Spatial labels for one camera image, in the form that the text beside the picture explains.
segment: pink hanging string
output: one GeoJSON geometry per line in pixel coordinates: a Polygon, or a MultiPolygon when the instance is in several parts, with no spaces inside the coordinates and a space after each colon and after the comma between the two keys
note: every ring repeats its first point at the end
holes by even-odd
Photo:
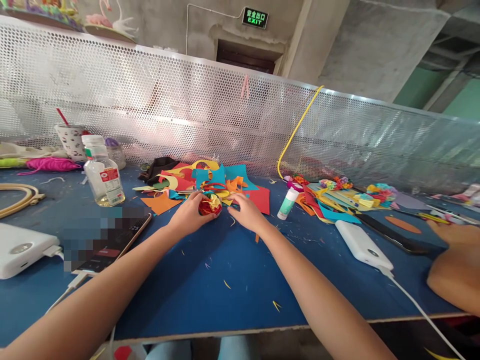
{"type": "Polygon", "coordinates": [[[20,172],[17,175],[31,175],[37,171],[51,171],[51,172],[67,172],[75,169],[81,169],[82,166],[76,164],[71,159],[63,157],[40,157],[28,160],[26,166],[34,171],[20,172]]]}

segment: glue stick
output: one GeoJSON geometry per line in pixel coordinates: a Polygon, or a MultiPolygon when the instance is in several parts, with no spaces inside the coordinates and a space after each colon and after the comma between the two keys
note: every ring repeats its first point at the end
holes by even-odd
{"type": "Polygon", "coordinates": [[[278,210],[278,214],[276,215],[276,217],[280,220],[286,220],[298,196],[299,192],[297,190],[295,190],[294,188],[289,188],[285,198],[283,199],[283,202],[281,203],[280,210],[278,210]]]}

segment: white power bank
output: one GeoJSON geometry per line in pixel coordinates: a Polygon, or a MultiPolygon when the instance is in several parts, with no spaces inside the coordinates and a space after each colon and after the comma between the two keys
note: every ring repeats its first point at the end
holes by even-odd
{"type": "Polygon", "coordinates": [[[382,266],[390,271],[394,269],[390,260],[360,226],[342,220],[338,220],[335,226],[355,259],[374,268],[382,266]]]}
{"type": "Polygon", "coordinates": [[[9,279],[41,259],[56,236],[0,222],[0,279],[9,279]]]}

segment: exit sign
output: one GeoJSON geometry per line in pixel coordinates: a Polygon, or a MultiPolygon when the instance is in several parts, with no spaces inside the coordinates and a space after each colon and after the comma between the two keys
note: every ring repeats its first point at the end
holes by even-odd
{"type": "Polygon", "coordinates": [[[246,7],[243,13],[242,24],[251,25],[256,28],[264,29],[267,27],[267,20],[269,19],[269,14],[267,12],[262,12],[246,7]]]}

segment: patterned cup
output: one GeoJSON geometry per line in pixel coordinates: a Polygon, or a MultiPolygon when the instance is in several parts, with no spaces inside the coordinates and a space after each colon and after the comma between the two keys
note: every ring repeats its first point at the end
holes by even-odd
{"type": "Polygon", "coordinates": [[[84,127],[81,125],[58,124],[55,125],[55,130],[68,156],[75,162],[86,162],[87,156],[82,143],[84,127]]]}

